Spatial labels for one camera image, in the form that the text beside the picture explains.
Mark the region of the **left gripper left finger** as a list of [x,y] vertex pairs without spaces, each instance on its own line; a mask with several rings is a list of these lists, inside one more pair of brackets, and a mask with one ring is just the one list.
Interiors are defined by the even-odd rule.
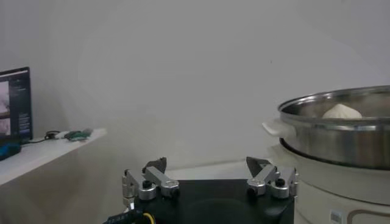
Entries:
[[128,210],[135,208],[135,200],[151,201],[160,192],[162,197],[177,199],[180,197],[180,184],[165,175],[167,158],[161,157],[149,161],[141,171],[126,169],[121,177],[122,202]]

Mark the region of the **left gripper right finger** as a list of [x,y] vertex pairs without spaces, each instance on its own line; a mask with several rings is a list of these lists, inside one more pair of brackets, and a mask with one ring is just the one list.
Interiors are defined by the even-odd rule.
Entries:
[[297,196],[298,173],[293,167],[276,166],[266,159],[247,157],[246,164],[252,175],[247,180],[247,194],[258,198],[267,192],[277,199]]

